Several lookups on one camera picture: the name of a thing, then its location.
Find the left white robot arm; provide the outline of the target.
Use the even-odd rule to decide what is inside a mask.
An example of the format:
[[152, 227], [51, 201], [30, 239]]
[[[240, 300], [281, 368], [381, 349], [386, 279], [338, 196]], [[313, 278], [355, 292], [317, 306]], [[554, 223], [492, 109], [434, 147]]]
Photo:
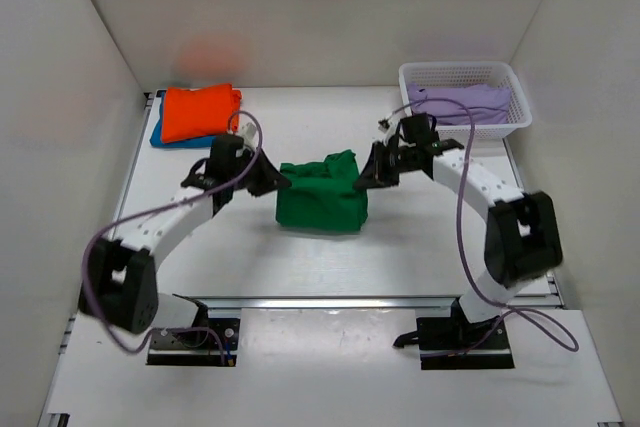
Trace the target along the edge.
[[157, 271], [169, 254], [245, 190], [253, 197], [289, 188], [288, 180], [264, 152], [237, 135], [217, 137], [210, 154], [196, 161], [171, 198], [173, 209], [144, 215], [126, 235], [98, 239], [83, 273], [79, 310], [95, 307], [109, 326], [131, 334], [149, 329], [174, 331], [188, 345], [208, 336], [205, 305], [192, 298], [158, 292]]

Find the green t shirt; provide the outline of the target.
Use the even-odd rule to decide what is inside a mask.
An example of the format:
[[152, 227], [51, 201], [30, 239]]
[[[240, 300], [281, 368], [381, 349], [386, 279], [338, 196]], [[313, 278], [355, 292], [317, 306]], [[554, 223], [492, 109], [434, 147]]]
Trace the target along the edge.
[[291, 186], [276, 199], [276, 222], [288, 229], [351, 234], [368, 220], [368, 196], [356, 190], [356, 154], [344, 150], [322, 161], [283, 163], [280, 173]]

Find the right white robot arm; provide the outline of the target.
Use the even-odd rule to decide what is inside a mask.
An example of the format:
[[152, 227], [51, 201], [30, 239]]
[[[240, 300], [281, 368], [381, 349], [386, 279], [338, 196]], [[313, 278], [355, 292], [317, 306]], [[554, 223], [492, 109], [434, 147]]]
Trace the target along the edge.
[[458, 209], [472, 208], [485, 223], [485, 270], [469, 279], [469, 291], [455, 306], [461, 314], [448, 323], [452, 342], [471, 347], [483, 337], [484, 322], [562, 263], [553, 201], [542, 191], [507, 184], [473, 160], [467, 146], [441, 139], [426, 114], [390, 115], [379, 128], [384, 137], [373, 143], [355, 189], [395, 187], [402, 174], [421, 171], [456, 194]]

